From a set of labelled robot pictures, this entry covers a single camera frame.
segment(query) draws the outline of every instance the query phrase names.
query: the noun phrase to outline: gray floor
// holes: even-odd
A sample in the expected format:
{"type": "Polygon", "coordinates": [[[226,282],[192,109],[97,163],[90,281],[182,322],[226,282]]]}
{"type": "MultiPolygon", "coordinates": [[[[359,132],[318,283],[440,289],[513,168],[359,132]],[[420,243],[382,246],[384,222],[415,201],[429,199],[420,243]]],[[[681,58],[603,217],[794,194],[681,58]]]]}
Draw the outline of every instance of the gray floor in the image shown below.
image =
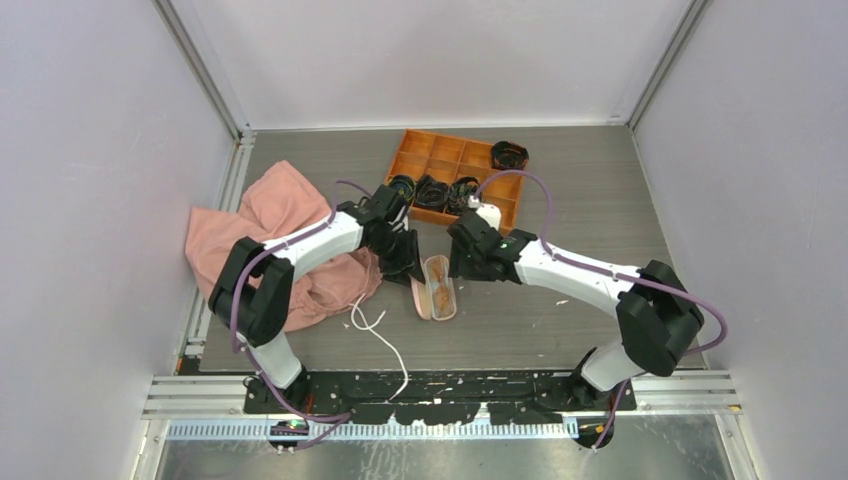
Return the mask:
{"type": "MultiPolygon", "coordinates": [[[[530,151],[527,170],[544,178],[554,197],[550,240],[561,248],[624,265],[670,262],[630,132],[624,127],[451,129],[495,142],[512,140],[530,151]]],[[[401,130],[263,132],[257,136],[245,185],[275,162],[288,160],[329,198],[335,179],[373,189],[386,175],[401,130]]],[[[340,198],[356,198],[349,191],[340,198]]],[[[526,182],[517,227],[538,232],[545,215],[541,191],[526,182]]],[[[445,254],[444,227],[412,222],[421,255],[445,254]]],[[[369,319],[387,310],[378,331],[403,355],[408,369],[573,368],[593,346],[618,331],[616,320],[582,302],[536,287],[458,281],[459,313],[448,322],[423,321],[408,289],[384,283],[364,303],[369,319]]],[[[348,328],[346,315],[289,335],[309,369],[398,369],[397,359],[368,332],[348,328]]],[[[227,331],[212,322],[201,361],[205,371],[245,370],[227,331]]],[[[702,366],[700,356],[684,360],[702,366]]]]}

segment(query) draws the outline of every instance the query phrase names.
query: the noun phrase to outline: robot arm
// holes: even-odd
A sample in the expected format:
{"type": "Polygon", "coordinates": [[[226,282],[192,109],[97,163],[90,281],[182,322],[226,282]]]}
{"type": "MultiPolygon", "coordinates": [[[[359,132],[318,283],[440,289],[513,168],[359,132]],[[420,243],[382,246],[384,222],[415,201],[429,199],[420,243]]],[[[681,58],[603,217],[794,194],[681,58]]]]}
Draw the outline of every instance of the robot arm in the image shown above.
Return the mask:
{"type": "MultiPolygon", "coordinates": [[[[595,348],[569,379],[575,398],[589,405],[618,383],[643,371],[669,376],[704,323],[691,302],[620,279],[557,261],[532,233],[498,233],[497,207],[481,204],[450,227],[451,276],[469,280],[509,280],[546,287],[589,303],[616,317],[621,334],[595,348]]],[[[559,255],[680,290],[668,265],[652,261],[644,268],[620,266],[551,247],[559,255]]]]}
{"type": "Polygon", "coordinates": [[[264,244],[245,237],[233,246],[209,297],[209,308],[227,326],[242,270],[263,250],[285,245],[250,272],[262,282],[256,288],[243,287],[237,323],[239,340],[247,343],[274,386],[286,389],[304,373],[283,332],[291,289],[301,276],[337,255],[368,247],[378,255],[384,279],[405,285],[410,277],[424,282],[417,232],[403,223],[407,208],[397,192],[380,186],[360,204],[345,202],[335,215],[290,235],[264,244]],[[322,223],[327,227],[306,233],[322,223]]]}

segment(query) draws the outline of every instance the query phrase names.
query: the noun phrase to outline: white wall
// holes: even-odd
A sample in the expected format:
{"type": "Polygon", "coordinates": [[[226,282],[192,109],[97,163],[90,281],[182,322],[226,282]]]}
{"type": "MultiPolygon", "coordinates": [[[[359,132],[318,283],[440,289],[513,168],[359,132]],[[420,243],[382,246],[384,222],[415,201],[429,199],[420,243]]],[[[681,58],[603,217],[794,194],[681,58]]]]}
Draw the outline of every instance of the white wall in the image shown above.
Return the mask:
{"type": "Polygon", "coordinates": [[[150,1],[4,2],[0,64],[2,477],[115,480],[231,142],[150,1]]]}
{"type": "Polygon", "coordinates": [[[765,478],[848,478],[848,3],[713,2],[636,138],[765,478]]]}
{"type": "Polygon", "coordinates": [[[236,116],[271,129],[624,123],[688,3],[180,0],[177,7],[236,116]]]}

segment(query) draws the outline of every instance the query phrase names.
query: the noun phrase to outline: white cable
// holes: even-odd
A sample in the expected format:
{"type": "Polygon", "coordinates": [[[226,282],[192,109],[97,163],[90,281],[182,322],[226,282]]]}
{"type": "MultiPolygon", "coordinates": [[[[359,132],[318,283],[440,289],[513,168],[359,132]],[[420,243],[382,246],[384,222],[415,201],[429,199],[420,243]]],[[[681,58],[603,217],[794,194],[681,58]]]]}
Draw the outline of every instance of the white cable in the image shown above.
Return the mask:
{"type": "Polygon", "coordinates": [[[395,346],[394,346],[394,345],[392,345],[391,343],[389,343],[389,341],[388,341],[388,340],[386,340],[385,338],[383,338],[383,336],[382,336],[382,335],[380,335],[379,333],[377,333],[377,332],[375,332],[375,331],[374,331],[374,327],[376,327],[377,325],[379,325],[379,324],[380,324],[380,320],[382,320],[382,319],[383,319],[383,317],[385,317],[385,316],[386,316],[386,311],[385,311],[385,310],[383,310],[383,313],[381,313],[381,314],[380,314],[380,316],[379,316],[379,317],[377,317],[377,321],[376,321],[376,322],[374,322],[374,325],[368,325],[368,320],[366,320],[366,319],[365,319],[365,314],[362,312],[362,309],[361,309],[361,308],[359,308],[359,302],[361,302],[361,301],[362,301],[362,299],[364,299],[364,298],[365,298],[365,294],[363,293],[362,295],[360,295],[360,296],[359,296],[359,298],[358,298],[358,299],[356,299],[356,303],[351,304],[351,307],[353,307],[353,308],[351,308],[351,310],[350,310],[350,323],[352,323],[352,324],[353,324],[353,326],[354,326],[354,327],[356,327],[356,329],[357,329],[357,330],[364,330],[364,331],[369,331],[369,332],[373,333],[373,334],[374,334],[374,336],[376,336],[376,337],[377,337],[377,338],[379,338],[379,339],[380,339],[383,343],[385,343],[387,347],[391,348],[391,349],[392,349],[392,351],[393,351],[393,352],[395,352],[395,356],[397,356],[397,357],[398,357],[398,362],[400,362],[400,368],[401,368],[401,370],[403,370],[403,385],[401,385],[401,386],[400,386],[400,388],[398,388],[398,390],[395,392],[395,394],[394,394],[394,395],[392,395],[391,397],[389,397],[389,401],[391,401],[392,399],[394,399],[395,397],[397,397],[397,396],[398,396],[398,394],[400,394],[400,392],[402,392],[402,391],[403,391],[403,389],[404,389],[404,388],[406,388],[406,386],[409,384],[409,372],[407,372],[407,371],[406,371],[406,365],[404,365],[404,364],[403,364],[403,358],[401,358],[401,356],[400,356],[400,352],[398,352],[398,351],[397,351],[397,348],[395,348],[395,346]],[[364,326],[364,327],[360,327],[360,326],[356,323],[356,317],[354,317],[354,313],[359,313],[360,318],[362,318],[362,323],[364,323],[364,324],[365,324],[365,326],[364,326]]]}

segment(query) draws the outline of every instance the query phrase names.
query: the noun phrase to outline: orange compartment tray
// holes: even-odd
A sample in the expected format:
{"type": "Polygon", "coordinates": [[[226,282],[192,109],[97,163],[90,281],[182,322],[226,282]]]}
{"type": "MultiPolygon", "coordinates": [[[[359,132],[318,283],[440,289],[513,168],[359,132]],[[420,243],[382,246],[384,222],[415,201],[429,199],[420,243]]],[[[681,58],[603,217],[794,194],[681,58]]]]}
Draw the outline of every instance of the orange compartment tray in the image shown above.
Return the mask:
{"type": "MultiPolygon", "coordinates": [[[[469,176],[475,177],[482,184],[498,172],[491,168],[491,149],[491,143],[423,130],[407,130],[389,167],[385,183],[395,175],[408,175],[417,182],[429,174],[448,185],[469,176]]],[[[501,210],[499,230],[502,235],[515,228],[515,216],[523,187],[523,176],[505,175],[492,182],[483,192],[483,201],[501,210]]],[[[457,219],[455,215],[415,206],[410,207],[409,216],[414,220],[438,225],[450,225],[457,219]]]]}

